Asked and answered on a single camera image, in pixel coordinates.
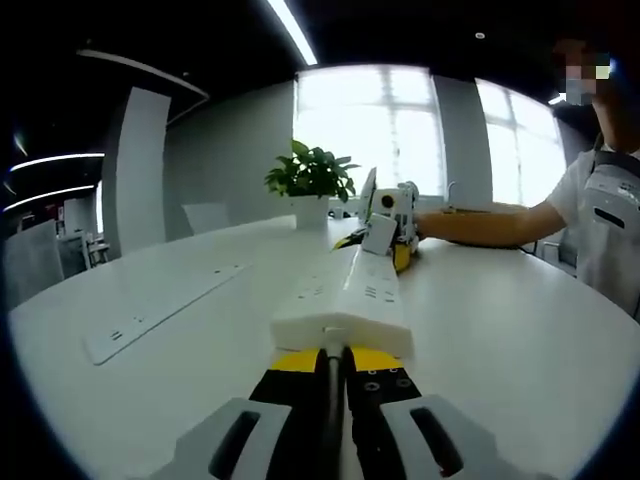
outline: white power strip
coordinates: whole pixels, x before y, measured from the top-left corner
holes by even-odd
[[[217,268],[212,270],[207,278],[195,278],[187,289],[159,292],[152,312],[144,312],[142,308],[134,307],[134,310],[138,311],[129,318],[87,334],[84,337],[84,345],[89,358],[95,365],[103,364],[149,330],[228,282],[245,268],[245,265]],[[181,279],[180,282],[185,284],[185,279]]]
[[[327,332],[332,341],[352,346],[401,357],[412,353],[391,257],[359,246],[323,256],[271,323],[276,346],[291,350],[324,347]]]

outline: white desk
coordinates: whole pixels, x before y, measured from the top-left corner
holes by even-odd
[[[11,314],[26,378],[63,444],[92,476],[143,475],[175,440],[273,357],[268,321],[299,272],[354,228],[296,232],[293,218],[154,246],[77,275]],[[400,277],[415,355],[407,370],[491,432],[524,472],[577,472],[598,448],[640,371],[640,327],[603,296],[518,251],[427,240]],[[102,366],[81,339],[153,301],[184,272],[252,264]],[[241,339],[243,348],[237,348]]]

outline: white shirt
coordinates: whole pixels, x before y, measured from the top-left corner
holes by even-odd
[[[608,146],[604,151],[612,151]],[[640,161],[640,150],[631,154]],[[595,222],[584,202],[584,186],[591,174],[594,151],[582,152],[547,201],[578,237],[577,275],[632,317],[639,320],[640,242]]]

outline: ceiling light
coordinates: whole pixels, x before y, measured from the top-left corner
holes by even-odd
[[[13,143],[16,144],[16,147],[18,147],[18,149],[20,149],[20,151],[22,153],[24,153],[25,157],[28,157],[29,155],[27,155],[27,151],[24,149],[24,147],[22,146],[22,140],[20,140],[20,137],[18,135],[14,135],[13,136]]]
[[[55,192],[43,193],[42,195],[36,195],[35,197],[27,198],[26,200],[20,200],[19,202],[13,203],[13,204],[9,205],[8,207],[5,207],[2,211],[6,212],[7,210],[11,210],[13,207],[17,207],[19,205],[24,205],[25,203],[29,203],[29,202],[32,202],[34,200],[39,200],[40,198],[50,197],[52,195],[59,195],[61,193],[76,192],[78,190],[88,190],[90,188],[95,188],[95,186],[94,185],[85,185],[84,187],[66,188],[64,190],[58,190],[58,191],[55,191]]]
[[[300,26],[296,22],[296,19],[293,18],[289,7],[287,7],[286,3],[284,3],[284,0],[267,1],[269,2],[269,5],[271,5],[271,8],[273,8],[273,11],[276,12],[276,15],[278,15],[278,18],[280,18],[280,21],[284,25],[284,28],[287,29],[289,36],[296,44],[296,47],[298,47],[298,50],[300,51],[300,54],[302,55],[302,58],[304,58],[304,61],[307,63],[307,65],[316,65],[318,61],[311,51],[309,42],[307,42],[307,39],[302,33],[302,30],[300,30]]]
[[[54,160],[66,160],[68,158],[94,158],[104,157],[104,153],[73,153],[71,155],[58,155],[57,157],[39,158],[38,160],[29,160],[28,162],[19,163],[9,169],[10,172],[15,172],[21,168],[30,167],[31,165],[37,165],[38,163],[53,162]]]
[[[560,93],[558,94],[558,96],[556,98],[552,98],[551,100],[549,100],[549,105],[555,105],[556,103],[560,103],[562,101],[566,101],[567,100],[567,94],[566,93]]]

